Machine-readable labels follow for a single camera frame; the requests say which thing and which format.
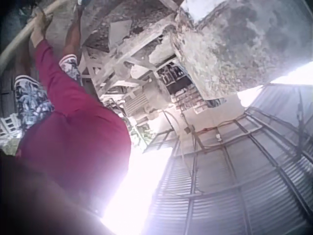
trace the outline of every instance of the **corrugated metal sheet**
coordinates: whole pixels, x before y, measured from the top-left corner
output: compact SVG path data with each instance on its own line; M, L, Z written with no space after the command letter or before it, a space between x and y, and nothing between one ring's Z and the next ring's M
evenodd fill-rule
M300 97L305 154L297 155ZM313 88L268 86L252 107L237 121L200 133L205 150L186 140L186 164L174 150L143 234L285 235L311 224Z

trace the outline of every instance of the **metal support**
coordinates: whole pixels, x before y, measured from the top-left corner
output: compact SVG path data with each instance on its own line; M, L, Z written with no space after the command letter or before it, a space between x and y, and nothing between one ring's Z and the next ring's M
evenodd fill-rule
M259 120L257 117L254 117L253 115L245 112L245 114L252 118L254 121L256 121L257 123L259 123L260 125L264 126L266 129L268 129L271 133L273 133L277 138L283 140L286 144L294 147L296 150L298 148L298 145L293 143L291 140L287 139L286 137L284 137L283 135L281 135L279 132L277 132L276 130L274 130L271 126L267 125L265 122ZM313 157L307 153L306 151L302 150L302 155L305 156L310 163L313 164Z
M189 123L188 123L188 121L187 121L187 119L186 119L185 114L184 114L183 112L181 112L180 115L181 115L182 118L184 119L184 121L185 121L185 123L187 124L187 126L190 127L190 125L189 125ZM197 133L195 132L195 129L194 129L194 128L190 128L190 130L191 130L191 134L195 137L196 141L198 142L200 148L201 148L202 150L205 150L205 147L204 147L203 143L201 142L199 136L198 136Z
M276 117L276 116L273 116L273 115L271 115L271 114L267 114L267 113L263 112L262 110L260 110L259 108L256 108L256 107L249 107L249 109L258 112L258 113L260 113L260 114L266 116L267 118L269 118L269 119L271 119L271 120L276 121L277 123L279 123L279 124L281 124L281 125L283 125L283 126L289 128L289 129L292 130L294 133L296 133L296 134L299 135L299 130L298 130L295 126L293 126L291 123L286 122L286 121L284 121L284 120L281 120L280 118L278 118L278 117ZM303 134L304 134L304 137L307 138L307 139L309 139L310 142L313 144L313 138L312 138L312 136L310 136L310 135L309 135L308 133L306 133L306 132L303 132Z
M248 131L236 120L234 120L235 124L245 133ZM249 139L256 145L256 147L263 153L263 155L267 158L267 160L272 164L273 167L277 169L278 174L280 175L281 179L286 184L289 191L292 193L297 205L299 206L300 211L303 213L305 218L313 224L313 211L310 209L304 198L302 197L301 193L294 185L292 180L289 178L287 173L279 167L278 162L272 157L272 155L253 137L252 134L248 135Z
M151 216L151 209L152 209L152 206L153 206L153 204L155 203L155 201L156 201L156 199L157 199L157 197L158 197L158 194L159 194L159 192L160 192L160 190L161 190L162 182L164 182L164 178L165 178L167 172L169 172L169 171L171 170L171 168L172 168L173 160L171 160L171 159L172 159L172 157L173 157L173 155L174 155L174 153L175 153L175 149L177 148L178 143L179 143L179 139L177 138L177 140L176 140L176 142L175 142L175 145L174 145L174 148L173 148L173 150L172 150L171 156L170 156L170 158L169 158L169 161L168 161L168 163L167 163L167 165L166 165L166 167L165 167L165 170L164 170L164 172L163 172L163 175L162 175L162 177L161 177L161 179L160 179L160 181L159 181L159 184L158 184L158 186L157 186L157 188L156 188L156 190L155 190L155 192L154 192L154 194L153 194L153 196L152 196L151 204L150 204L149 212L148 212L148 215L149 215L149 216ZM143 235L146 234L146 230L149 228L149 222L150 222L150 221L151 221L151 218L148 217L148 218L147 218L147 221L146 221L146 223L145 223L145 227L143 228L141 234L143 234Z
M216 131L221 136L218 127L216 127ZM233 182L235 184L238 184L236 171L235 171L234 165L233 165L233 163L232 163L232 161L230 159L228 150L227 150L225 145L222 147L222 151L223 151L223 155L225 157L225 161L227 163L227 168L228 168L229 172L231 173L232 180L233 180ZM252 228L251 228L250 217L249 217L249 214L248 214L248 210L246 208L245 199L244 199L244 197L242 195L241 187L237 187L237 194L238 194L238 197L239 197L239 200L240 200L240 204L241 204L241 207L242 207L242 210L243 210L246 234L247 235L251 235L251 234L253 234L253 232L252 232Z
M171 125L171 128L174 130L174 127L173 127L173 125L171 124L171 121L169 120L169 118L168 118L168 116L166 115L166 112L164 112L164 110L163 110L163 113L164 113L164 116L165 116L166 120L167 120L168 123Z
M193 167L192 167L190 194L195 193L196 188L197 188L197 186L196 186L196 184L197 184L197 182L196 182L196 180L197 180L197 160L198 160L198 155L195 154L194 155L194 161L193 161ZM194 209L194 203L195 203L195 201L193 199L189 199L184 235L188 235L188 232L189 232L190 223L192 220L193 209Z
M162 147L164 141L166 140L166 138L168 137L169 134L170 134L170 131L166 133L165 137L163 138L162 142L160 143L160 145L159 145L158 148L157 148L158 150L161 149L161 147Z

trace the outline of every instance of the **floral shorts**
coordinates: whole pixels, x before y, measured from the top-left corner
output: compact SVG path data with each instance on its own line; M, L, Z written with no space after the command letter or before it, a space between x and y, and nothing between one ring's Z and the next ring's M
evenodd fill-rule
M82 77L78 71L75 55L63 57L59 63L61 69L82 86ZM22 134L34 124L49 115L54 107L48 100L46 90L42 85L27 75L15 78L15 99L18 109L18 119L21 121Z

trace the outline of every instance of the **bamboo pole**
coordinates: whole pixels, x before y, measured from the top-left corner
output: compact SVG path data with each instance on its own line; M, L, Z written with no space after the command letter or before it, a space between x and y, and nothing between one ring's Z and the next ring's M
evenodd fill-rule
M52 4L50 4L45 10L45 14L51 14L56 9L58 9L63 4L67 3L70 0L55 0ZM14 51L16 48L25 40L33 31L35 26L36 18L33 18L31 22L29 22L17 35L16 37L10 42L10 44L5 48L5 50L0 55L0 75L5 70L7 64L14 56Z

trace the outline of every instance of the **concrete wall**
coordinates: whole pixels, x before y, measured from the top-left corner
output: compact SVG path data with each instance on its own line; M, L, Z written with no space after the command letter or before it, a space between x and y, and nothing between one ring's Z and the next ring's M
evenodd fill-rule
M264 85L312 59L302 0L185 0L172 45L204 99Z
M236 94L226 97L226 100L226 103L221 106L205 110L199 114L196 114L192 108L183 113L186 116L188 123L194 125L196 131L200 131L203 128L215 127L224 121L233 120L244 113L245 108L241 105ZM185 134L183 130L187 125L180 117L180 111L177 111L175 107L170 108L167 111L177 119L180 125L179 127L173 118L170 115L167 115L175 131L179 134L179 129L181 129L182 133ZM171 126L163 113L161 113L157 119L149 121L149 126L156 133L171 129Z

